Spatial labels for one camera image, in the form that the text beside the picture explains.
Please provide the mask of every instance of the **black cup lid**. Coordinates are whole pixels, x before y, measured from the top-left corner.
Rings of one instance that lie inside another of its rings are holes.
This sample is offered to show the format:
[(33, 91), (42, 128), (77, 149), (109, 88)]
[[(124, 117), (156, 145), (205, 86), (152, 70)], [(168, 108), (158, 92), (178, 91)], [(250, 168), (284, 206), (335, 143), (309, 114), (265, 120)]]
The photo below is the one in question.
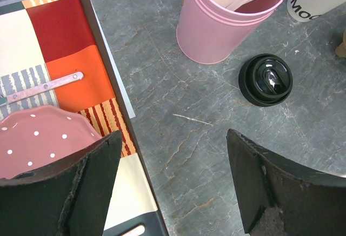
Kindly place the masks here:
[(286, 62), (271, 54), (248, 60), (239, 73), (243, 96), (257, 106), (272, 106), (284, 101), (292, 90), (292, 73)]

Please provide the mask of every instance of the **black object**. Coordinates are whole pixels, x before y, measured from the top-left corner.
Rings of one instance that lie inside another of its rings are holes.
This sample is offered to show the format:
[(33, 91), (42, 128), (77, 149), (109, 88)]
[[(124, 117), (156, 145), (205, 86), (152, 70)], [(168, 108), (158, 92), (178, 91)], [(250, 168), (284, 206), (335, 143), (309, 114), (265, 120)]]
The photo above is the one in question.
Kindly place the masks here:
[(272, 106), (284, 101), (293, 86), (292, 73), (286, 62), (272, 54), (248, 60), (239, 73), (243, 96), (257, 106)]
[(0, 235), (101, 236), (121, 149), (117, 131), (49, 165), (0, 179)]
[(235, 130), (228, 154), (245, 233), (346, 235), (346, 179), (269, 151)]
[(119, 236), (123, 235), (131, 228), (135, 228), (138, 225), (144, 225), (145, 231), (141, 236), (168, 236), (165, 231), (165, 226), (160, 222), (160, 212), (149, 212), (134, 217), (128, 221), (125, 221), (117, 226), (109, 228), (103, 232), (103, 236)]

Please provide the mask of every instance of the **polka dot plate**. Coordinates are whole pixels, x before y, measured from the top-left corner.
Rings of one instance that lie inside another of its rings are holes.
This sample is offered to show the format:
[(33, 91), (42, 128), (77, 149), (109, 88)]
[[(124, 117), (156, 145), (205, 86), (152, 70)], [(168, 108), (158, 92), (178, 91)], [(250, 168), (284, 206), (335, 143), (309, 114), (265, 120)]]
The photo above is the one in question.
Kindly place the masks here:
[(14, 112), (0, 122), (0, 178), (45, 166), (99, 139), (80, 114), (51, 105)]

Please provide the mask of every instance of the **marble surface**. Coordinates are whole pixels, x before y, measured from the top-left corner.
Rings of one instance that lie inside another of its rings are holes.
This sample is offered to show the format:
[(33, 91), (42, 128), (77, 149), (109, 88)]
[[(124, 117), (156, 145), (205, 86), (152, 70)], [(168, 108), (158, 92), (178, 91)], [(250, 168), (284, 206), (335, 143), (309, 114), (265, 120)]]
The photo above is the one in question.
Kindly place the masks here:
[[(346, 6), (309, 23), (285, 4), (223, 63), (204, 66), (179, 50), (181, 0), (92, 0), (136, 112), (132, 120), (170, 235), (244, 235), (226, 132), (233, 128), (298, 163), (346, 173), (346, 62), (334, 54)], [(241, 95), (249, 57), (273, 53), (291, 67), (281, 105)]]

